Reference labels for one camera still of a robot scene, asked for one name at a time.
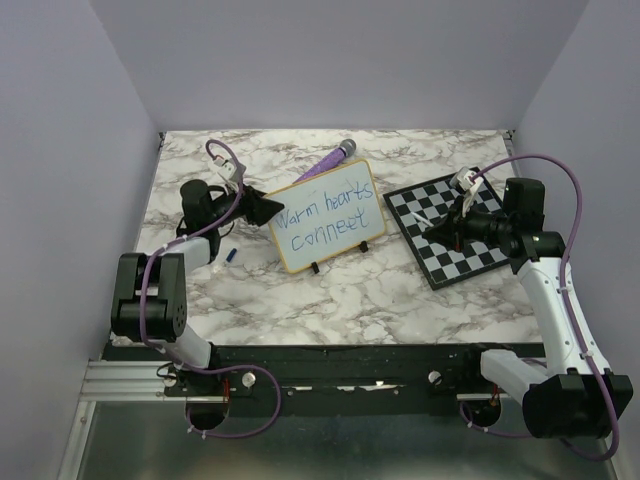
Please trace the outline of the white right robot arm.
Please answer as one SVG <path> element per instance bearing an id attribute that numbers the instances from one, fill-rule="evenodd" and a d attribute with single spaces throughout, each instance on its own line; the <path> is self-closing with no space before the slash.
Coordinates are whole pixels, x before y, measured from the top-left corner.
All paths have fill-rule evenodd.
<path id="1" fill-rule="evenodd" d="M 423 238 L 456 252 L 473 241 L 497 248 L 532 305 L 546 366 L 534 367 L 504 349 L 489 349 L 464 362 L 460 379 L 480 392 L 495 384 L 516 400 L 535 438 L 605 438 L 613 433 L 633 395 L 626 375 L 612 372 L 590 335 L 572 289 L 566 247 L 544 224 L 544 185 L 510 178 L 501 209 L 484 213 L 475 204 L 483 184 L 472 171 L 455 175 L 459 196 Z"/>

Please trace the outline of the blue marker cap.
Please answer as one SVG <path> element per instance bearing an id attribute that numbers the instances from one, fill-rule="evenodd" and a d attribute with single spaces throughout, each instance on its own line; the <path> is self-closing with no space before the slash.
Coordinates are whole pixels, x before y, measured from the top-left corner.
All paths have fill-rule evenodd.
<path id="1" fill-rule="evenodd" d="M 236 248 L 232 248 L 230 250 L 230 252 L 227 254 L 225 262 L 226 263 L 232 262 L 236 254 L 237 254 L 237 249 Z"/>

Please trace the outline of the white marker pen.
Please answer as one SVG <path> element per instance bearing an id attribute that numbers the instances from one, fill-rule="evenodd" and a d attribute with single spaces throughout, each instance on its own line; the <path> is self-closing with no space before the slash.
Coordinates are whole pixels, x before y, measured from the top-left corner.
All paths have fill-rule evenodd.
<path id="1" fill-rule="evenodd" d="M 428 226 L 428 227 L 432 227 L 432 223 L 429 222 L 426 218 L 424 218 L 423 216 L 419 215 L 416 212 L 410 212 L 412 214 L 412 216 L 419 222 L 423 223 L 424 225 Z"/>

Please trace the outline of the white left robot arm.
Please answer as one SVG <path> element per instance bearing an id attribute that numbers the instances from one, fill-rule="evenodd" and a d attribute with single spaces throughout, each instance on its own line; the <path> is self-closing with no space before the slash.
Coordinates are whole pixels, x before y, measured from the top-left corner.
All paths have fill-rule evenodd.
<path id="1" fill-rule="evenodd" d="M 203 180 L 183 184 L 180 196 L 183 216 L 176 239 L 157 255 L 126 253 L 119 258 L 111 331 L 188 368 L 188 384 L 209 395 L 220 387 L 222 372 L 216 347 L 188 325 L 187 276 L 216 259 L 221 227 L 238 219 L 263 226 L 284 205 L 250 186 L 237 192 Z"/>

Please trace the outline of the yellow framed whiteboard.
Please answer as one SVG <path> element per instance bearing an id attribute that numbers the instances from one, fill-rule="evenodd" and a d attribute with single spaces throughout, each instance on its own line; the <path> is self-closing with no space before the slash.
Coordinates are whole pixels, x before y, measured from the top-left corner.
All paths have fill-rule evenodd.
<path id="1" fill-rule="evenodd" d="M 374 176 L 364 159 L 266 197 L 284 205 L 269 228 L 284 269 L 291 274 L 386 233 Z"/>

